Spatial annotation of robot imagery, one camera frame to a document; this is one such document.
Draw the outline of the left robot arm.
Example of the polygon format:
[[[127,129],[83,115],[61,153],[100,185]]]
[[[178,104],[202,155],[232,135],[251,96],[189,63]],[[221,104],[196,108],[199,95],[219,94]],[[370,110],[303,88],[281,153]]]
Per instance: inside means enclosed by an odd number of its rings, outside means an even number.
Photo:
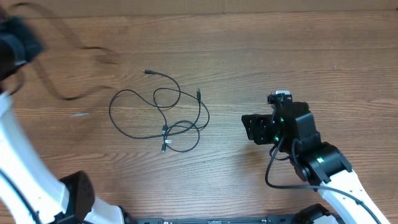
[[[42,51],[20,17],[1,21],[1,82]],[[40,160],[1,86],[1,200],[16,223],[131,223],[130,216],[95,196],[87,174],[57,179]]]

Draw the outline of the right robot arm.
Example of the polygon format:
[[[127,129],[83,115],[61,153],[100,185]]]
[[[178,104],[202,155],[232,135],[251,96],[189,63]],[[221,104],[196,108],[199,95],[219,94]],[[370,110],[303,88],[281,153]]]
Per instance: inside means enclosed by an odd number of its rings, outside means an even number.
[[[258,145],[273,144],[272,157],[288,154],[303,185],[330,204],[344,223],[388,223],[372,201],[353,166],[334,145],[323,142],[306,102],[273,101],[272,114],[244,115],[248,139]]]

